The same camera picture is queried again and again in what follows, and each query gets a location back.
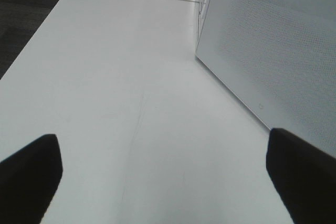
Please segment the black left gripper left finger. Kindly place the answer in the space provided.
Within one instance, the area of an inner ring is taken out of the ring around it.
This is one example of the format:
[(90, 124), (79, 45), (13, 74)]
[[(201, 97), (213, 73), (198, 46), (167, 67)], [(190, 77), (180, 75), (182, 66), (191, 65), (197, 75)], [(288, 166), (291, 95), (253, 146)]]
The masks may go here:
[(1, 223), (41, 223), (62, 173), (54, 134), (39, 137), (1, 161)]

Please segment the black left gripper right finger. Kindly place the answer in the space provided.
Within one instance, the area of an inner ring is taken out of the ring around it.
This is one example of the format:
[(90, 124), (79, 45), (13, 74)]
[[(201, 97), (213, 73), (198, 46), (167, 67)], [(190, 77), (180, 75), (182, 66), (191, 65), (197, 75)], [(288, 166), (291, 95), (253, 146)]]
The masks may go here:
[(266, 170), (294, 223), (335, 223), (335, 158), (291, 132), (269, 134)]

